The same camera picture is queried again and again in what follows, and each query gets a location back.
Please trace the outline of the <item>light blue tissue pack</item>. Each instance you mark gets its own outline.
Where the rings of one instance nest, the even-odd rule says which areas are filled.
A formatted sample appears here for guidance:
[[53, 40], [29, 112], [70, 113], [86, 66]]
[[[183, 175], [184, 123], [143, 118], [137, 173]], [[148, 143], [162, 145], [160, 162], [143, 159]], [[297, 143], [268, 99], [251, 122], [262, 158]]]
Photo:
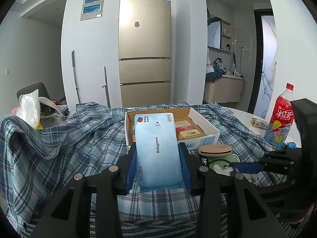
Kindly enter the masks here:
[[134, 135], [140, 191], [180, 188], [183, 177], [173, 114], [136, 114]]

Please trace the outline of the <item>red soda bottle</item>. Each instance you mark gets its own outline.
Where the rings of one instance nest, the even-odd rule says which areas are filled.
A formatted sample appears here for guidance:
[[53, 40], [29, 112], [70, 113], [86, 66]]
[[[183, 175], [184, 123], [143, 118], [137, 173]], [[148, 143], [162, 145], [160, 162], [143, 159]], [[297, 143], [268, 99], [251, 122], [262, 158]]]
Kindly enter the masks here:
[[264, 135], [264, 139], [277, 149], [281, 149], [283, 146], [294, 121], [294, 112], [291, 105], [293, 89], [294, 86], [287, 83], [286, 90], [277, 97]]

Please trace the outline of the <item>small yellow box on table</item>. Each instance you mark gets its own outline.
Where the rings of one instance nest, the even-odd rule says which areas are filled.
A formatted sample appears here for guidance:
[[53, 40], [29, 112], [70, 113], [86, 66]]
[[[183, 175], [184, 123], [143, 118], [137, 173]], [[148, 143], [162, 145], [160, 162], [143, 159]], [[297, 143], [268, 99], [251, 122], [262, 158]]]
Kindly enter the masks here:
[[268, 122], [263, 120], [263, 119], [258, 119], [258, 118], [252, 118], [251, 119], [251, 125], [255, 128], [260, 128], [263, 130], [266, 130], [268, 128]]

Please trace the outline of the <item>green white device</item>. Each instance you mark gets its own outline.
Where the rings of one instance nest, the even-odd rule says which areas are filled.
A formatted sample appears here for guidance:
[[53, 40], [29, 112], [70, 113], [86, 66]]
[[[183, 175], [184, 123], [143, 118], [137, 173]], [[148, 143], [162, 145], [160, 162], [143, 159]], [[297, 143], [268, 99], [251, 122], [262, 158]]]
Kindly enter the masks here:
[[210, 169], [225, 176], [230, 176], [231, 172], [234, 171], [234, 168], [229, 165], [231, 163], [238, 162], [240, 162], [240, 159], [236, 154], [229, 154], [221, 157], [210, 157], [208, 159]]

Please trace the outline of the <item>blue plaid cloth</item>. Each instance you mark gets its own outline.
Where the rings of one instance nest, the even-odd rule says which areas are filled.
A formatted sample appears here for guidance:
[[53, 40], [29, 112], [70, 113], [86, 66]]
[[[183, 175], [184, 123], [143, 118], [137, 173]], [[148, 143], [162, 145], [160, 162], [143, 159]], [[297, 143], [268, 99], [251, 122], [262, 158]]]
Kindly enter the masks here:
[[[1, 192], [22, 237], [28, 237], [55, 196], [77, 173], [101, 173], [127, 153], [124, 108], [80, 104], [60, 126], [36, 130], [9, 114], [1, 120]], [[118, 197], [125, 237], [191, 237], [199, 197], [186, 189]]]

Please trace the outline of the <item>beige bathroom vanity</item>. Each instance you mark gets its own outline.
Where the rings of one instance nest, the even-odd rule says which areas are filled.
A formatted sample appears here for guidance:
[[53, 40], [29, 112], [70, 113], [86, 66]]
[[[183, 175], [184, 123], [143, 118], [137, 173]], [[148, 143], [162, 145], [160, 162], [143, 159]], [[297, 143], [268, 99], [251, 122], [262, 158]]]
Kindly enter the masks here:
[[242, 78], [222, 77], [214, 82], [206, 82], [203, 101], [208, 103], [233, 103], [241, 99]]

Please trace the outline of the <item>red gold cigarette pack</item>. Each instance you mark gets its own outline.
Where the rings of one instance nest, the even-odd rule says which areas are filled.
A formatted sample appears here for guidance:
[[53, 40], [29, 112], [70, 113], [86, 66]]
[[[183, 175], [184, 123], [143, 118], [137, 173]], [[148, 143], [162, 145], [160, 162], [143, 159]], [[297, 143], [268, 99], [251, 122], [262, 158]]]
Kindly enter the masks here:
[[178, 140], [200, 138], [206, 134], [188, 119], [180, 119], [175, 122], [176, 137]]

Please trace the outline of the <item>dark blue towel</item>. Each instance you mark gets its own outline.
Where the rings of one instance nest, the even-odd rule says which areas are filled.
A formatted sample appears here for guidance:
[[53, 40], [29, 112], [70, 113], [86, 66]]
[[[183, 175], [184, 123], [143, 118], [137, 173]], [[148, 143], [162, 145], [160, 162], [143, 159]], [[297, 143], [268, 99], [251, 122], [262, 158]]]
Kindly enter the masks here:
[[206, 66], [206, 82], [215, 82], [220, 79], [222, 75], [225, 75], [225, 72], [218, 66]]

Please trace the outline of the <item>white plastic bag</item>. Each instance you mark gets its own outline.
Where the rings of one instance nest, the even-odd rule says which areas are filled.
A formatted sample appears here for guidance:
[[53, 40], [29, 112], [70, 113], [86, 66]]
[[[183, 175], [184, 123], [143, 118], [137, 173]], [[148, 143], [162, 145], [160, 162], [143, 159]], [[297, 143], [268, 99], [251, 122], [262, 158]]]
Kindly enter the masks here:
[[16, 115], [28, 123], [32, 128], [37, 129], [40, 124], [40, 102], [39, 90], [20, 95], [19, 107]]

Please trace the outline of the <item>dark grey chair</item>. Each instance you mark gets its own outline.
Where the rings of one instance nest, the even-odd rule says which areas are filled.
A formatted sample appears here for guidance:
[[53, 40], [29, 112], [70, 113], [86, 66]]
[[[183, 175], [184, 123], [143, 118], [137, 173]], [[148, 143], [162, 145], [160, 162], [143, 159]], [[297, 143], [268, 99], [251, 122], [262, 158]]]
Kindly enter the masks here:
[[48, 93], [48, 91], [46, 89], [46, 86], [44, 85], [43, 82], [36, 82], [36, 83], [33, 83], [31, 85], [28, 85], [28, 86], [18, 90], [17, 91], [17, 99], [19, 99], [19, 97], [21, 95], [32, 93], [35, 90], [38, 90], [38, 96], [39, 97], [45, 97], [47, 99], [51, 99], [50, 96], [49, 96], [49, 93]]

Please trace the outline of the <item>bathroom mirror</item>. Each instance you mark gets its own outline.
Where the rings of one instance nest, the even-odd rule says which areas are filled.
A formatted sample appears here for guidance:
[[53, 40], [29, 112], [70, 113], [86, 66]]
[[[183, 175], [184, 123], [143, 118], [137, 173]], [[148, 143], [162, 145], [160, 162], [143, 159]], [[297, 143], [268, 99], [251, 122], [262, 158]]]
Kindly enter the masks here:
[[221, 47], [221, 19], [218, 17], [212, 17], [207, 28], [207, 45], [220, 49]]

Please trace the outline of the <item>gold three-door refrigerator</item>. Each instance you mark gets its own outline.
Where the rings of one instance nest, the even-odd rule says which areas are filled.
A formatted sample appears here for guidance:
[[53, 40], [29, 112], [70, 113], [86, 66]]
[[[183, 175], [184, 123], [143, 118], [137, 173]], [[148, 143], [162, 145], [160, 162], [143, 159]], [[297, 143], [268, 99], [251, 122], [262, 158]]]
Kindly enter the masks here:
[[120, 0], [119, 80], [124, 107], [170, 101], [170, 0]]

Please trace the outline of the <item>wall electrical panel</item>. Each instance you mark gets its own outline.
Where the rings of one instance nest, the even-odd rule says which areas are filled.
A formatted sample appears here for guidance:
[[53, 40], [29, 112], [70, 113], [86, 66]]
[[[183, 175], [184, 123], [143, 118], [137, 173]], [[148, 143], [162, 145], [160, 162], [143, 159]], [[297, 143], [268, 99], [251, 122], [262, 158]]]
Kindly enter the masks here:
[[104, 0], [83, 0], [80, 21], [101, 18]]

